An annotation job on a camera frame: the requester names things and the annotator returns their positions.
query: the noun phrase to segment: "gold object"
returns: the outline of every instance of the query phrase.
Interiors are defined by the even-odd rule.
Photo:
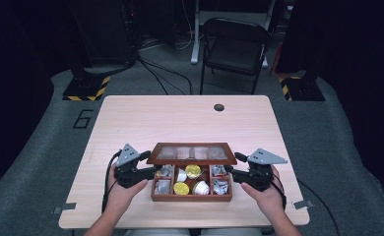
[[[201,174],[201,168],[196,164],[187,165],[185,171],[189,179],[196,179]]]
[[[177,182],[173,185],[174,193],[177,195],[187,195],[189,194],[189,187],[182,182]]]

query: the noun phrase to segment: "human hand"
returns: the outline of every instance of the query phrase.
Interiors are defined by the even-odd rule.
[[[108,201],[105,211],[111,211],[117,217],[121,217],[122,214],[128,209],[133,200],[140,191],[142,191],[148,184],[148,180],[143,180],[131,188],[124,188],[118,183],[115,183],[115,164],[113,164],[109,170],[108,176],[108,188],[110,189],[108,194]]]
[[[279,172],[273,165],[272,170],[273,174],[279,178]],[[274,177],[273,182],[281,189],[282,185],[278,178]],[[241,188],[256,201],[257,206],[269,219],[276,213],[284,211],[282,196],[272,185],[263,192],[255,190],[253,187],[244,182],[241,183]]]

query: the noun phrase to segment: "gray carpet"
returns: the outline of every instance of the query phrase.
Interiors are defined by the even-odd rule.
[[[140,52],[162,66],[187,76],[194,93],[199,93],[201,64],[191,65],[192,45],[183,50],[168,46]],[[274,43],[268,58],[276,52]],[[96,68],[106,71],[112,68]],[[158,71],[171,84],[188,93],[188,83],[181,77]],[[245,78],[216,72],[212,81],[226,87],[251,89]],[[54,76],[55,93],[31,139],[0,181],[0,235],[72,235],[58,226],[55,207],[66,202],[85,146],[103,99],[99,101],[64,101],[62,92],[72,79],[70,72]],[[169,94],[181,92],[162,81]],[[345,112],[333,89],[318,80],[325,102],[286,101],[279,80],[263,70],[256,94],[268,95],[292,160],[296,176],[314,190],[334,215],[341,235],[384,235],[384,190],[362,166],[352,143],[352,132]],[[156,79],[140,63],[114,75],[105,90],[114,94],[164,94]],[[205,94],[242,94],[240,91],[205,85]],[[83,109],[92,117],[87,129],[72,129]],[[301,186],[310,208],[310,222],[301,226],[304,235],[336,235],[333,221],[314,194]],[[74,232],[81,235],[83,230]]]

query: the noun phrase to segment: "black speaker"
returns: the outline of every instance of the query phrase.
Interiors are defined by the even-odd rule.
[[[139,24],[127,0],[68,0],[92,65],[134,63]]]

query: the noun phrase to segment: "wooden box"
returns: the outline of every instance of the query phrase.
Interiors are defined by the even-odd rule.
[[[147,163],[158,167],[152,185],[155,202],[231,201],[231,176],[224,165],[237,161],[227,143],[158,143]]]

